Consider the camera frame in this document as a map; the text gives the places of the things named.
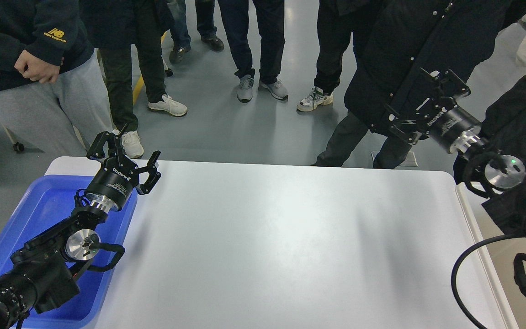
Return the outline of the bystander clenched hand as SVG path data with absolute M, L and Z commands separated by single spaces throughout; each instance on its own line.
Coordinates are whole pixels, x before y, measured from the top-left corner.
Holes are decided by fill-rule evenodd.
M 23 50 L 17 58 L 14 68 L 30 81 L 41 84 L 56 83 L 60 75 L 60 67 L 37 58 L 27 50 Z

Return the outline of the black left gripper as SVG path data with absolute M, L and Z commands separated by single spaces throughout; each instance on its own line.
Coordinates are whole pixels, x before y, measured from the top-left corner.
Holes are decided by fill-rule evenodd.
M 158 171 L 160 151 L 154 151 L 147 165 L 138 167 L 137 163 L 126 158 L 121 142 L 121 134 L 104 131 L 99 133 L 87 150 L 86 158 L 102 164 L 92 182 L 85 190 L 90 206 L 104 212 L 120 211 L 125 206 L 133 189 L 139 195 L 149 194 L 162 174 Z M 148 173 L 148 178 L 139 183 L 139 175 Z

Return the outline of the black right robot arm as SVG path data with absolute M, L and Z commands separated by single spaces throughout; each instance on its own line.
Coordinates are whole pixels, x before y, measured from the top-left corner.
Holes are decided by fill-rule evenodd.
M 417 69 L 420 80 L 427 81 L 425 100 L 414 111 L 400 114 L 395 105 L 386 106 L 389 129 L 405 143 L 414 145 L 431 138 L 445 152 L 457 153 L 466 160 L 463 182 L 468 190 L 486 201 L 482 204 L 503 235 L 477 242 L 463 252 L 453 266 L 451 287 L 465 316 L 479 329 L 457 290 L 457 273 L 462 262 L 474 251 L 493 242 L 526 238 L 526 160 L 504 154 L 480 135 L 481 122 L 464 110 L 457 99 L 470 94 L 470 88 L 451 69 L 428 72 Z M 526 254 L 516 254 L 514 281 L 526 297 Z

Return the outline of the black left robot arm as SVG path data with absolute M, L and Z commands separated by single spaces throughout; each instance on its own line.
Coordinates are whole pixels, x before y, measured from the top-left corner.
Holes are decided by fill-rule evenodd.
M 11 254 L 13 267 L 0 276 L 0 329 L 20 329 L 30 311 L 49 312 L 80 292 L 78 280 L 86 271 L 114 269 L 125 248 L 102 242 L 96 227 L 110 211 L 120 211 L 133 190 L 145 195 L 161 177 L 160 151 L 140 167 L 125 156 L 121 133 L 99 133 L 87 158 L 101 168 L 91 183 L 75 192 L 71 215 L 49 227 Z

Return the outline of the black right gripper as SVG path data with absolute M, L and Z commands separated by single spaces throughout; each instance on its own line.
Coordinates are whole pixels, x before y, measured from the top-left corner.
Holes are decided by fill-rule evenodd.
M 421 122 L 421 131 L 418 131 L 416 120 L 401 119 L 395 109 L 385 104 L 389 131 L 407 144 L 417 144 L 430 137 L 449 154 L 467 154 L 474 145 L 482 145 L 480 121 L 457 103 L 457 100 L 471 94 L 465 81 L 451 69 L 442 72 L 420 70 L 432 87 L 430 96 L 419 106 L 426 105 L 430 110 Z

